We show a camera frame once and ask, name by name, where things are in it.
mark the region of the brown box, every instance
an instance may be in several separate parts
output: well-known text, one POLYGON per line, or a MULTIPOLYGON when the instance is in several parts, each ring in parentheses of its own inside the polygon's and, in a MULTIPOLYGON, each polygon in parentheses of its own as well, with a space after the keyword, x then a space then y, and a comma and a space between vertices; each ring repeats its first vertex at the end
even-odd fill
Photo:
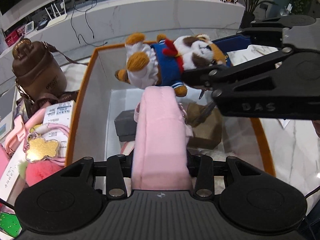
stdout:
MULTIPOLYGON (((190 103, 188 105, 188 120, 194 120, 199 116, 204 106, 190 103)), ((213 150, 221 142, 222 116, 215 108, 205 122, 193 127, 193 138, 190 138, 188 147, 213 150)))

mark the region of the stuffed dog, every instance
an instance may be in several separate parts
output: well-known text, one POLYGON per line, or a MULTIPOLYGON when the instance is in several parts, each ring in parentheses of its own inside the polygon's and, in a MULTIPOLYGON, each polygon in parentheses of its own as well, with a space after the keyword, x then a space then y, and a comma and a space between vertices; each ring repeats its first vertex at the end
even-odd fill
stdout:
POLYGON ((157 43, 150 46, 144 40, 142 33, 127 38, 127 66, 115 73, 118 80, 140 89, 170 86, 176 96, 184 97, 187 87, 181 81, 183 71, 226 63, 225 55, 207 35, 181 36, 170 41, 165 34, 159 34, 157 43))

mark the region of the black plant pot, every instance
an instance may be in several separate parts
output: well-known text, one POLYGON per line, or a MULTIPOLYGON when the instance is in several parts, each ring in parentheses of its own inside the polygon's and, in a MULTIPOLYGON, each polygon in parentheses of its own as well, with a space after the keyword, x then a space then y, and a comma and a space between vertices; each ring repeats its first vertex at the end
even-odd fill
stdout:
POLYGON ((241 29, 249 28, 251 26, 251 22, 254 21, 254 19, 255 19, 255 16, 253 14, 250 14, 250 13, 245 11, 244 14, 243 14, 243 18, 242 18, 242 22, 241 22, 240 28, 241 29))

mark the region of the gold flower charm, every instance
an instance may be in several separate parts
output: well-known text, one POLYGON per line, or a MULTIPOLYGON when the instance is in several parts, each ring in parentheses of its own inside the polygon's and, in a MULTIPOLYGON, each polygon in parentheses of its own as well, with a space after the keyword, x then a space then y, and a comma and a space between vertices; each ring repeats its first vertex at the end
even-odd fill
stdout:
POLYGON ((26 150, 27 161, 37 162, 45 159, 53 159, 57 156, 59 142, 57 140, 44 140, 42 137, 35 138, 28 142, 26 150))

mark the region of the dark gray small box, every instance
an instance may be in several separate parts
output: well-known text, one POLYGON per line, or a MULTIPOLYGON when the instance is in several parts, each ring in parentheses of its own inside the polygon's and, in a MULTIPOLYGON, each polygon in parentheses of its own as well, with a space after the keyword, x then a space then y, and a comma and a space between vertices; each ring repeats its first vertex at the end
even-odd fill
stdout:
POLYGON ((136 138, 137 123, 133 115, 134 110, 123 111, 115 119, 116 133, 120 142, 130 142, 136 138))

